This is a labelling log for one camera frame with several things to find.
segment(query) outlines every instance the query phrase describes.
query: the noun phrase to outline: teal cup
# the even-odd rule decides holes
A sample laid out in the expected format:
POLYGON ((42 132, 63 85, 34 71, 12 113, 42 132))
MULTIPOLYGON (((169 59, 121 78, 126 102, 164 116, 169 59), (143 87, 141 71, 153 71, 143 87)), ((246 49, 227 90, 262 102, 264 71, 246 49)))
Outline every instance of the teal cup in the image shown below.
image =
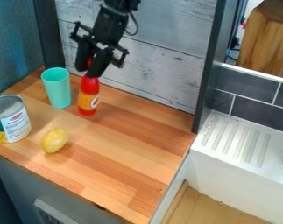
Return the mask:
POLYGON ((53 67, 41 74, 43 85, 53 108, 63 109, 70 105, 69 72, 62 67, 53 67))

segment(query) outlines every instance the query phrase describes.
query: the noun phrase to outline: wooden plank wall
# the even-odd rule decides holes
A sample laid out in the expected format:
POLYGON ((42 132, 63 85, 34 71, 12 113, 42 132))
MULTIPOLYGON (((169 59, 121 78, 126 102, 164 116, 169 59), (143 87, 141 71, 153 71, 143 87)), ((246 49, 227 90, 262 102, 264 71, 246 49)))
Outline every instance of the wooden plank wall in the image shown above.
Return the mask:
MULTIPOLYGON (((75 74, 69 33, 75 21, 92 26, 101 2, 55 0, 67 68, 75 74)), ((143 0, 138 35, 120 43, 130 51, 125 66, 110 66, 102 83, 194 113, 215 7, 216 0, 143 0)))

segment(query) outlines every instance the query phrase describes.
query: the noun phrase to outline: red bottle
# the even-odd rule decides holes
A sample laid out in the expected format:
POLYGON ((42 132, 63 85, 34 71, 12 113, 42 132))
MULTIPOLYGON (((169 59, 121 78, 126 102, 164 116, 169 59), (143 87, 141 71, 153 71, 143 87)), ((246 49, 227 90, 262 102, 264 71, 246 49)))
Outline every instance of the red bottle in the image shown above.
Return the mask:
POLYGON ((89 78, 86 74, 81 79, 78 107, 81 114, 91 116, 96 113, 99 97, 98 78, 89 78))

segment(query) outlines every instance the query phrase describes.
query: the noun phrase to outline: tin can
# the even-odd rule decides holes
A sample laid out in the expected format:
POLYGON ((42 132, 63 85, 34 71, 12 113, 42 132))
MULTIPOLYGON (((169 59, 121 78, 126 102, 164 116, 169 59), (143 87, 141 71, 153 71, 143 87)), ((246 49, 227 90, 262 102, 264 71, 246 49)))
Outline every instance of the tin can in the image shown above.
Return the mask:
POLYGON ((15 94, 0 94, 0 143, 19 141, 31 128, 24 99, 15 94))

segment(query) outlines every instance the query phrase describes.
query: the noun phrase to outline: potato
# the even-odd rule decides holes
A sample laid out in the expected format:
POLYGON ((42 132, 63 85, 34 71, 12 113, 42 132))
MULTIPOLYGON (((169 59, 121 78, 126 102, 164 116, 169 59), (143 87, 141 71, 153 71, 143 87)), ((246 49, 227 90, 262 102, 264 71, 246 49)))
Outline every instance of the potato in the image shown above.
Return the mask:
POLYGON ((48 131, 41 139, 41 148, 47 153, 54 153, 67 142, 67 132, 62 128, 48 131))

